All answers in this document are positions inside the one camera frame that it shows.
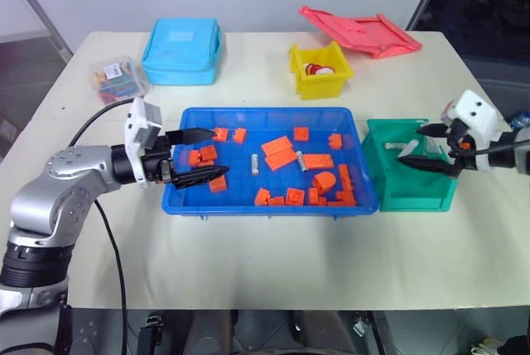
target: blue plastic tray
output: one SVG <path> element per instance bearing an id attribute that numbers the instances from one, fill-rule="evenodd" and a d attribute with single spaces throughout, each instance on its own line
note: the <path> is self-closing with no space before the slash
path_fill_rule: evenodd
<path id="1" fill-rule="evenodd" d="M 293 128 L 309 127 L 308 142 L 295 142 Z M 187 189 L 175 189 L 167 185 L 162 198 L 162 208 L 169 214 L 208 216 L 222 215 L 331 215 L 356 216 L 371 214 L 378 209 L 378 199 L 368 176 L 364 154 L 361 149 L 354 118 L 346 108 L 188 108 L 182 114 L 181 129 L 191 127 L 227 127 L 227 142 L 203 142 L 190 146 L 177 146 L 173 160 L 177 171 L 190 169 L 187 160 L 189 151 L 202 146 L 215 144 L 219 159 L 216 165 L 230 167 L 226 174 L 228 189 L 220 193 L 211 193 L 210 187 L 197 185 Z M 244 144 L 234 143 L 234 129 L 247 129 Z M 328 136 L 340 133 L 343 138 L 341 150 L 334 151 L 328 146 Z M 258 189 L 263 187 L 271 191 L 271 196 L 285 196 L 288 187 L 303 189 L 311 187 L 315 174 L 323 170 L 308 170 L 302 173 L 297 161 L 271 171 L 265 162 L 261 149 L 264 142 L 280 136 L 291 140 L 295 151 L 304 153 L 329 153 L 333 156 L 337 184 L 325 197 L 336 200 L 335 191 L 342 190 L 339 180 L 338 164 L 349 167 L 354 184 L 357 207 L 328 206 L 254 206 Z M 259 175 L 251 172 L 251 155 L 258 154 Z"/>

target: yellow bin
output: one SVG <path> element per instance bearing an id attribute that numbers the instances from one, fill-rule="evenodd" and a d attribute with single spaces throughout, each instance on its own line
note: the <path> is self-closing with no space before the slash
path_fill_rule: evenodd
<path id="1" fill-rule="evenodd" d="M 339 97 L 346 80 L 354 76 L 345 55 L 335 41 L 322 49 L 300 50 L 298 45 L 293 45 L 289 56 L 291 72 L 296 80 L 296 92 L 302 100 Z M 304 64 L 329 66 L 335 73 L 307 75 Z"/>

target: clear plastic box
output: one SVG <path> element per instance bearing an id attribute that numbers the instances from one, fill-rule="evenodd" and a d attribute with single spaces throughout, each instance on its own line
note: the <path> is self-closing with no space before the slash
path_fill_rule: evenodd
<path id="1" fill-rule="evenodd" d="M 140 64 L 124 55 L 90 65 L 92 85 L 105 104 L 143 96 L 151 88 Z"/>

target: green plastic container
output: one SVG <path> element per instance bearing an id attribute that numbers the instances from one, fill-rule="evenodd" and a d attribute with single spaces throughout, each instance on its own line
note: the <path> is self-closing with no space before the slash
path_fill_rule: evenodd
<path id="1" fill-rule="evenodd" d="M 363 151 L 373 186 L 379 197 L 381 211 L 445 212 L 449 210 L 456 180 L 441 173 L 405 166 L 398 161 L 400 150 L 386 150 L 385 142 L 420 143 L 413 155 L 427 155 L 448 161 L 440 148 L 439 154 L 425 153 L 425 137 L 416 130 L 427 119 L 369 119 L 369 133 L 363 141 Z"/>

